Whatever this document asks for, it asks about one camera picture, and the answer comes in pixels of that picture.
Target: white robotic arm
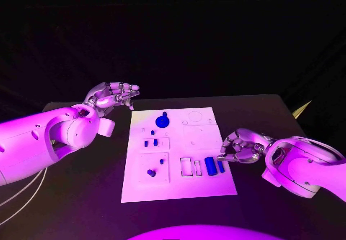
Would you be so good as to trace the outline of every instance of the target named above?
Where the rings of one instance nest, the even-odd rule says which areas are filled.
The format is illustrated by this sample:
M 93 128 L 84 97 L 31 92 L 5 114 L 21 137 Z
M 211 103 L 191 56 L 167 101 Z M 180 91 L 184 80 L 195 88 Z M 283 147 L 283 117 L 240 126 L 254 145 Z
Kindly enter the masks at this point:
M 224 154 L 229 145 L 234 154 Z M 269 183 L 308 199 L 322 187 L 346 202 L 346 160 L 325 144 L 296 136 L 275 140 L 239 128 L 227 136 L 220 153 L 218 161 L 243 164 L 254 163 L 263 155 L 262 178 Z
M 109 137 L 115 123 L 102 117 L 113 106 L 133 109 L 130 98 L 138 90 L 126 83 L 100 83 L 81 104 L 1 123 L 0 186 L 27 178 L 84 148 L 96 134 Z

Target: robotic hand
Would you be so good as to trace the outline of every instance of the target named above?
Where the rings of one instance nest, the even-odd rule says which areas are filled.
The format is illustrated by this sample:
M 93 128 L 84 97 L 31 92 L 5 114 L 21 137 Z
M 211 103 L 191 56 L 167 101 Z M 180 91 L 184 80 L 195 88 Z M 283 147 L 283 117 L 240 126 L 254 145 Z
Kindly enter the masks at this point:
M 236 153 L 224 154 L 231 145 Z M 275 140 L 239 128 L 224 139 L 218 161 L 254 163 L 265 156 L 262 178 L 299 197 L 311 199 L 325 188 L 346 202 L 346 159 L 325 144 L 293 136 Z
M 138 90 L 126 83 L 100 83 L 81 104 L 1 123 L 0 186 L 27 178 L 84 148 L 96 134 L 109 137 L 115 123 L 103 117 L 113 106 L 133 110 L 130 98 Z

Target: blue knob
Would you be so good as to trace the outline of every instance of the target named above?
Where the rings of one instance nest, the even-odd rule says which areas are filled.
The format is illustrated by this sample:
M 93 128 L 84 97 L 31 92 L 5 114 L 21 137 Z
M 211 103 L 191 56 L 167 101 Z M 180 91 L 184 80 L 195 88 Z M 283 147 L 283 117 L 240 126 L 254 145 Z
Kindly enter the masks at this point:
M 155 119 L 155 126 L 159 129 L 164 129 L 169 125 L 169 119 L 167 118 L 167 113 L 162 112 L 162 115 Z
M 151 177 L 154 177 L 154 176 L 156 175 L 156 172 L 152 171 L 152 170 L 146 170 L 146 174 L 148 174 Z

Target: blue object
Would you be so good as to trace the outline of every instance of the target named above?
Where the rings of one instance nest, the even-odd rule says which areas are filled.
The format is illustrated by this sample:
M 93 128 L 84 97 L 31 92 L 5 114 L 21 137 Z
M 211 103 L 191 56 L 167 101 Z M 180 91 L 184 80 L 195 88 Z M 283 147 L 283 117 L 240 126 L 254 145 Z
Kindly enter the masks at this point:
M 224 168 L 223 168 L 221 161 L 217 161 L 217 168 L 218 168 L 220 173 L 223 173 L 224 172 Z
M 207 157 L 204 159 L 204 165 L 205 165 L 205 170 L 207 170 L 207 175 L 214 176 L 217 175 L 217 169 L 214 165 L 214 159 L 211 157 Z
M 167 113 L 162 112 L 162 115 L 155 119 L 155 126 L 159 129 L 164 129 L 169 125 L 169 119 L 167 118 Z
M 152 170 L 146 170 L 146 174 L 148 174 L 151 177 L 154 177 L 154 176 L 156 175 L 156 172 L 152 171 Z

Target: cable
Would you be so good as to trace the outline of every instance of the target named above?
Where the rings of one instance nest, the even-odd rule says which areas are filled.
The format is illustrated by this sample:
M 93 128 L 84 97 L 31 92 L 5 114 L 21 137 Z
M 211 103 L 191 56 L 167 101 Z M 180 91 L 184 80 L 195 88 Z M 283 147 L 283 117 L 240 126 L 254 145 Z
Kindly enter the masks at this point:
M 34 183 L 35 179 L 38 178 L 41 172 L 43 172 L 43 170 L 37 173 L 35 178 L 30 181 L 30 183 L 28 183 L 28 184 L 25 185 L 25 187 L 19 190 L 19 192 L 18 192 L 7 201 L 4 201 L 4 202 L 0 204 L 0 207 L 1 207 L 8 201 L 11 201 L 11 200 L 18 196 L 18 194 L 30 187 L 30 185 Z
M 0 226 L 19 213 L 19 211 L 21 211 L 21 210 L 24 209 L 24 207 L 27 206 L 28 202 L 32 200 L 32 198 L 34 198 L 34 196 L 35 196 L 35 194 L 37 194 L 37 192 L 38 192 L 38 190 L 40 190 L 41 183 L 43 183 L 44 177 L 45 177 L 45 173 L 47 173 L 47 168 L 44 169 L 44 174 L 43 174 L 43 178 L 41 178 L 41 180 L 40 180 L 40 184 L 38 184 L 38 186 L 37 186 L 37 190 L 35 190 L 34 194 L 31 195 L 27 203 L 25 203 L 25 204 L 22 205 L 22 207 L 17 210 L 17 212 L 7 218 L 7 220 L 4 220 L 4 221 L 0 223 Z

